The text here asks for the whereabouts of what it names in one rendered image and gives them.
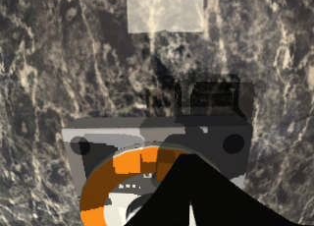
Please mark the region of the orange round plate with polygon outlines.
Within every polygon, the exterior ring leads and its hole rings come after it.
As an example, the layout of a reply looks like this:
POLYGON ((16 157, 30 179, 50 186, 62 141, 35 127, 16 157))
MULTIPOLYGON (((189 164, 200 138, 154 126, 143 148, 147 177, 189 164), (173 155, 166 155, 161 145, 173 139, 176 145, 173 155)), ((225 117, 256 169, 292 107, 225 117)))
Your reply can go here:
POLYGON ((219 168, 207 156, 181 144, 147 142, 127 146, 107 155, 90 172, 79 195, 79 214, 85 226, 123 226, 127 207, 144 194, 154 194, 182 152, 195 152, 219 168), (152 175, 156 172, 156 179, 152 175))

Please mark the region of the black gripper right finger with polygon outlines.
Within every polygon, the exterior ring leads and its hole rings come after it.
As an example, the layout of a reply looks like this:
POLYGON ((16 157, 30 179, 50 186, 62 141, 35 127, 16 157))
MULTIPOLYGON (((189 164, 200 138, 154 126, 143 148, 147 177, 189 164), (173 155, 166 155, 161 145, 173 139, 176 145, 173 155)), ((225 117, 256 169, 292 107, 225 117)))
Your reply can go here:
POLYGON ((189 152, 188 159, 196 226, 306 226, 268 209, 195 152, 189 152))

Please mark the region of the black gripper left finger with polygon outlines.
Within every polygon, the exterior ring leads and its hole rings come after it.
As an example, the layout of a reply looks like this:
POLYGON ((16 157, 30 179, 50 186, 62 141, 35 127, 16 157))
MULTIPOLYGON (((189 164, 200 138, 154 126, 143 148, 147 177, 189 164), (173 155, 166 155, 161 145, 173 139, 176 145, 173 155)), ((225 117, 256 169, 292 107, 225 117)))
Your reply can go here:
POLYGON ((123 226, 189 226, 191 164, 188 152, 178 156, 160 187, 123 226))

